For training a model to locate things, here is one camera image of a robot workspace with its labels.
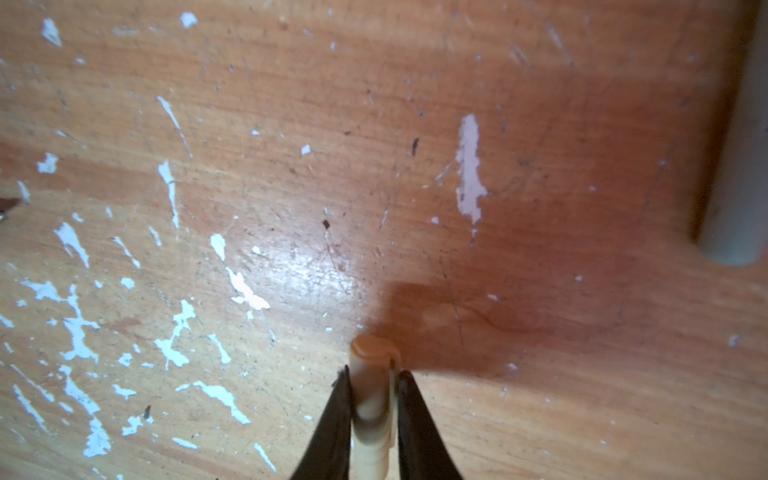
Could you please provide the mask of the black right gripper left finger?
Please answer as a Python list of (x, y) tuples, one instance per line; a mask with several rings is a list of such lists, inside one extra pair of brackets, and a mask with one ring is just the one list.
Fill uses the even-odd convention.
[(349, 368), (344, 366), (292, 480), (348, 480), (353, 396)]

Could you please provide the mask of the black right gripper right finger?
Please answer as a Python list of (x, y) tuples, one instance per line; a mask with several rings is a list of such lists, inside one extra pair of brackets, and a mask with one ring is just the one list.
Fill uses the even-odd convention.
[(403, 480), (462, 480), (410, 371), (397, 378), (398, 456)]

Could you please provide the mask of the beige pen cap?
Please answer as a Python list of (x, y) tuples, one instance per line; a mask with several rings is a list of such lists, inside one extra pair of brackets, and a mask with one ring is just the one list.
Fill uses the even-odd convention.
[(401, 355), (390, 340), (361, 334), (350, 344), (348, 367), (356, 475), (359, 479), (384, 479), (396, 438), (396, 379)]

